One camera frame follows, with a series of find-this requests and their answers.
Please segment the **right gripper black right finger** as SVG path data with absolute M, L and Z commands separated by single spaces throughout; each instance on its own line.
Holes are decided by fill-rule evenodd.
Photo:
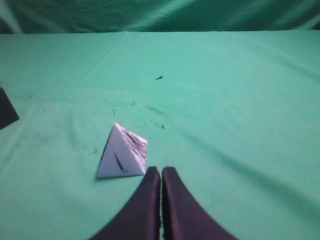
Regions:
M 162 170 L 162 221 L 165 240 L 235 240 L 195 200 L 177 170 Z

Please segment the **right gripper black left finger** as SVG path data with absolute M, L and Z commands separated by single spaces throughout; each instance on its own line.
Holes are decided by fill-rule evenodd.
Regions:
M 157 167 L 147 169 L 136 191 L 92 240 L 158 240 L 161 217 L 161 177 Z

